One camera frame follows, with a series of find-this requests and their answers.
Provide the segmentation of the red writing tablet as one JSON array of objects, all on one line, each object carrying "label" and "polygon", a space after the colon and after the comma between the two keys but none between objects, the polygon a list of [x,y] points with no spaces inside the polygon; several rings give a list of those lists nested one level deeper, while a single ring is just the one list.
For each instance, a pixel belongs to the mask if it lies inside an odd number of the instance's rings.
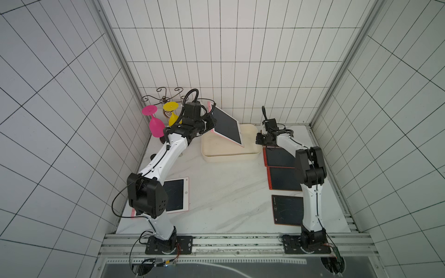
[{"label": "red writing tablet", "polygon": [[267,167],[268,186],[270,190],[302,191],[295,179],[295,170],[284,167]]},{"label": "red writing tablet", "polygon": [[304,217],[303,198],[272,195],[272,212],[274,224],[300,227]]},{"label": "red writing tablet", "polygon": [[263,148],[265,167],[294,168],[295,157],[283,148]]}]

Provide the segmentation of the white pink writing tablet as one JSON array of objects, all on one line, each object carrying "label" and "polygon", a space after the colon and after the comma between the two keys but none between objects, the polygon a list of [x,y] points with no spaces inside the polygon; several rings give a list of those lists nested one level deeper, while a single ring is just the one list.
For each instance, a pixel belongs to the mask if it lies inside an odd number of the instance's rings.
[{"label": "white pink writing tablet", "polygon": [[165,181],[151,181],[143,178],[130,187],[129,206],[131,217],[149,215],[156,219],[164,213],[178,213],[189,210],[189,178]]}]

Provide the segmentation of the pink bottom writing tablet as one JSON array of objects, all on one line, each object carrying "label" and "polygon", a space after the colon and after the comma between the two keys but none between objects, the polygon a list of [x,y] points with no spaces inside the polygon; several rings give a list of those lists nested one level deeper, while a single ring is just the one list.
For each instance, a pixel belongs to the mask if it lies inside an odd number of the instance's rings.
[{"label": "pink bottom writing tablet", "polygon": [[239,122],[210,101],[208,108],[213,109],[212,115],[216,121],[211,132],[244,147]]}]

